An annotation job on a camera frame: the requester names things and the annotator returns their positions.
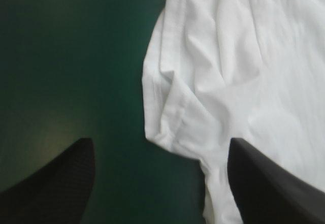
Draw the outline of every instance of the white t-shirt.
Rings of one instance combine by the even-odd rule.
[[[142,81],[147,139],[200,160],[207,223],[242,223],[232,137],[325,191],[325,0],[167,0]]]

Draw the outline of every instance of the white fabric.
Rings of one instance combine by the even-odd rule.
[[[167,0],[142,81],[147,139],[201,162],[207,223],[242,223],[232,137],[325,191],[325,0]]]

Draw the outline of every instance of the dark green background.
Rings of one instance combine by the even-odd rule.
[[[199,164],[144,138],[142,62],[164,3],[0,0],[0,190],[92,137],[82,223],[204,223]]]

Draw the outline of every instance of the green surface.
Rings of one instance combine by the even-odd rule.
[[[82,223],[204,223],[199,164],[144,138],[141,74],[165,0],[0,0],[0,190],[95,142]]]

